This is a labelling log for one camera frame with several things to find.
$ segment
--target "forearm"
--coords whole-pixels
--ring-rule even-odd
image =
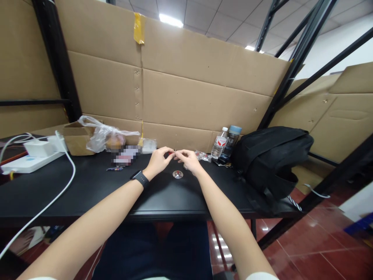
[[[204,170],[197,178],[214,223],[232,253],[240,279],[259,271],[276,275],[233,203]]]
[[[73,279],[122,223],[142,191],[140,182],[133,180],[111,193],[63,232],[19,279]]]

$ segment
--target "dark pants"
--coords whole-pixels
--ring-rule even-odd
[[[151,223],[122,223],[108,239],[92,280],[213,278],[206,222],[175,223],[164,243]]]

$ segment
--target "person's right hand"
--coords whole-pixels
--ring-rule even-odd
[[[204,169],[199,163],[195,152],[190,150],[178,150],[175,153],[174,160],[178,160],[178,163],[183,162],[185,167],[188,168],[194,176],[197,176]]]

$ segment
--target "ceiling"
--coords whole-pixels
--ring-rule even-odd
[[[158,19],[166,14],[184,28],[233,44],[255,46],[272,0],[116,0],[116,5]],[[279,9],[262,51],[274,55],[317,0],[289,0]],[[321,34],[373,12],[373,0],[339,0]]]

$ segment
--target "red tile floor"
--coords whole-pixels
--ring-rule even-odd
[[[279,279],[373,279],[373,249],[355,240],[343,229],[352,222],[337,208],[352,194],[338,190],[330,199],[313,209],[276,242],[264,250]],[[292,198],[300,202],[304,195],[295,189]],[[257,220],[258,240],[271,230],[280,219]],[[157,223],[160,237],[165,237],[172,223]],[[213,222],[208,222],[210,254],[213,272],[229,270],[232,255]],[[40,243],[22,255],[28,263],[34,261],[47,247]],[[90,280],[103,247],[81,268],[75,280]]]

